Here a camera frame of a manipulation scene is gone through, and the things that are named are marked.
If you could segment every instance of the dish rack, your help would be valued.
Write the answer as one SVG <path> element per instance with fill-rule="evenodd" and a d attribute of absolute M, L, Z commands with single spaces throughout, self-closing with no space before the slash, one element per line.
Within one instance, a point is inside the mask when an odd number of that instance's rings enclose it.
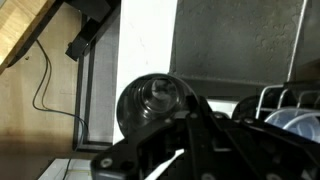
<path fill-rule="evenodd" d="M 255 119 L 320 143 L 319 107 L 320 81 L 287 82 L 263 89 Z"/>

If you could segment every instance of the black cable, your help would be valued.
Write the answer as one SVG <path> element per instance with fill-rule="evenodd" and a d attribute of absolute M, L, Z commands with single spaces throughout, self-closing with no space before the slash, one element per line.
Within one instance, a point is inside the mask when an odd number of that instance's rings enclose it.
<path fill-rule="evenodd" d="M 44 57 L 45 57 L 45 60 L 46 60 L 46 68 L 45 68 L 45 72 L 44 72 L 44 74 L 43 74 L 43 77 L 42 77 L 42 79 L 41 79 L 41 82 L 40 82 L 40 84 L 39 84 L 39 86 L 38 86 L 38 88 L 37 88 L 37 90 L 36 90 L 36 93 L 34 94 L 34 97 L 33 97 L 33 100 L 32 100 L 32 106 L 33 106 L 35 109 L 39 110 L 39 111 L 64 114 L 64 115 L 68 115 L 68 116 L 71 116 L 71 117 L 77 119 L 77 120 L 79 121 L 79 123 L 81 124 L 81 129 L 82 129 L 81 136 L 80 136 L 80 139 L 79 139 L 79 141 L 78 141 L 78 145 L 77 145 L 77 147 L 75 148 L 75 151 L 77 151 L 77 150 L 78 150 L 78 147 L 79 147 L 79 144 L 80 144 L 81 141 L 83 140 L 83 136 L 84 136 L 84 126 L 86 126 L 87 132 L 88 132 L 88 134 L 89 134 L 88 124 L 87 124 L 83 119 L 81 119 L 80 117 L 78 117 L 78 116 L 76 116 L 76 115 L 74 115 L 74 114 L 67 113 L 67 112 L 63 112 L 63 111 L 58 111 L 58 110 L 53 110 L 53 109 L 50 109 L 50 108 L 48 108 L 48 107 L 45 106 L 45 104 L 44 104 L 44 97 L 45 97 L 45 95 L 46 95 L 46 93 L 47 93 L 47 89 L 48 89 L 48 86 L 49 86 L 49 83 L 50 83 L 50 80 L 51 80 L 52 64 L 51 64 L 51 61 L 50 61 L 47 53 L 45 52 L 44 48 L 42 47 L 41 43 L 39 42 L 39 40 L 36 40 L 36 42 L 37 42 L 37 44 L 39 45 L 39 47 L 40 47 L 40 49 L 41 49 L 41 51 L 42 51 L 42 53 L 43 53 L 43 55 L 44 55 Z M 43 91 L 43 93 L 42 93 L 42 98 L 41 98 L 41 104 L 42 104 L 42 106 L 43 106 L 43 108 L 44 108 L 44 109 L 42 109 L 42 108 L 37 107 L 36 104 L 35 104 L 35 102 L 36 102 L 38 93 L 39 93 L 39 91 L 40 91 L 40 89 L 41 89 L 41 87 L 42 87 L 42 85 L 43 85 L 43 83 L 44 83 L 44 80 L 45 80 L 45 78 L 47 77 L 48 70 L 49 70 L 49 77 L 48 77 L 48 79 L 47 79 L 47 83 L 46 83 L 46 86 L 45 86 L 45 89 L 44 89 L 44 91 Z M 67 168 L 66 168 L 66 171 L 65 171 L 65 173 L 64 173 L 64 176 L 63 176 L 63 180 L 64 180 L 64 179 L 66 178 L 66 176 L 67 176 L 71 159 L 72 159 L 72 158 L 69 158 L 69 160 L 68 160 L 68 164 L 67 164 Z"/>

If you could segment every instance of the stainless steel panel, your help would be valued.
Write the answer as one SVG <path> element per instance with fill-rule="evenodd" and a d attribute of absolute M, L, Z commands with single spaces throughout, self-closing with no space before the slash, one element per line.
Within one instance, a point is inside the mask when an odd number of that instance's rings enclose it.
<path fill-rule="evenodd" d="M 170 73 L 216 99 L 241 99 L 265 85 L 285 82 L 303 2 L 179 1 Z M 303 48 L 298 46 L 297 64 L 320 57 L 319 40 L 313 38 L 320 35 L 319 2 L 311 4 L 301 29 Z"/>
<path fill-rule="evenodd" d="M 118 65 L 118 46 L 120 34 L 120 16 L 114 22 L 106 22 L 105 31 L 98 33 L 100 37 L 94 50 L 84 57 L 79 116 L 88 121 L 89 134 L 80 149 L 105 150 L 113 141 L 115 93 Z"/>

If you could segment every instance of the white surface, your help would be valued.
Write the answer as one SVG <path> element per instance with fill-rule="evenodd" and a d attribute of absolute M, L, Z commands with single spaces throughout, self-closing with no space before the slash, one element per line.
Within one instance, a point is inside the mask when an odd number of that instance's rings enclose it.
<path fill-rule="evenodd" d="M 123 0 L 116 103 L 139 76 L 168 73 L 177 0 Z M 115 117 L 113 143 L 123 139 Z"/>
<path fill-rule="evenodd" d="M 208 100 L 208 103 L 212 111 L 224 112 L 228 114 L 229 117 L 232 116 L 232 112 L 237 105 L 237 102 L 214 101 L 214 100 Z"/>
<path fill-rule="evenodd" d="M 66 171 L 68 159 L 55 159 L 39 180 L 61 180 Z M 90 161 L 73 159 L 70 162 L 66 180 L 91 180 Z"/>

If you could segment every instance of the wooden board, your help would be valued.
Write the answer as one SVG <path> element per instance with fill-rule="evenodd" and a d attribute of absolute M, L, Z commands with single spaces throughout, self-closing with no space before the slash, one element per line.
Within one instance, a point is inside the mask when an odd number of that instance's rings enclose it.
<path fill-rule="evenodd" d="M 6 0 L 0 8 L 0 74 L 54 0 Z"/>
<path fill-rule="evenodd" d="M 45 103 L 70 113 L 74 113 L 78 64 L 65 55 L 65 50 L 80 31 L 80 23 L 80 12 L 64 4 L 39 37 L 53 66 Z M 0 154 L 71 151 L 73 118 L 40 112 L 31 104 L 44 69 L 44 56 L 35 43 L 25 57 L 0 76 Z"/>

